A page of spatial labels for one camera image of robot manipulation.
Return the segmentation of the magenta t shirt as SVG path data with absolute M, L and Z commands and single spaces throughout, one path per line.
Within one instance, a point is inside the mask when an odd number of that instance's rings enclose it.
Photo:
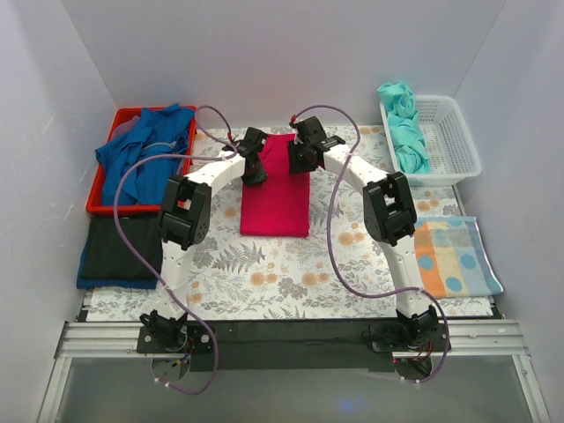
M 259 154 L 267 180 L 242 188 L 240 234 L 263 237 L 309 235 L 310 175 L 291 174 L 287 146 L 294 135 L 271 135 Z

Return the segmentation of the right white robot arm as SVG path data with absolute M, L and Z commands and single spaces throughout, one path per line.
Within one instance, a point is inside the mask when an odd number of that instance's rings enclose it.
M 419 350 L 438 328 L 439 318 L 419 272 L 417 213 L 406 176 L 369 164 L 344 139 L 328 136 L 315 116 L 302 121 L 293 116 L 290 127 L 295 130 L 288 146 L 292 174 L 321 168 L 338 177 L 337 185 L 345 181 L 362 195 L 365 228 L 380 245 L 394 283 L 399 341 L 409 350 Z

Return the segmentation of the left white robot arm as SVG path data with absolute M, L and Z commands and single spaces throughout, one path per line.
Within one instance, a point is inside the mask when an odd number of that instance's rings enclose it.
M 179 352 L 187 344 L 188 332 L 183 327 L 187 312 L 178 296 L 188 282 L 195 246 L 210 229 L 212 198 L 238 178 L 247 186 L 266 181 L 259 153 L 267 138 L 263 131 L 249 127 L 233 150 L 226 146 L 218 157 L 196 172 L 174 175 L 167 181 L 158 214 L 160 277 L 164 283 L 155 309 L 149 315 L 141 315 L 140 320 L 168 352 Z

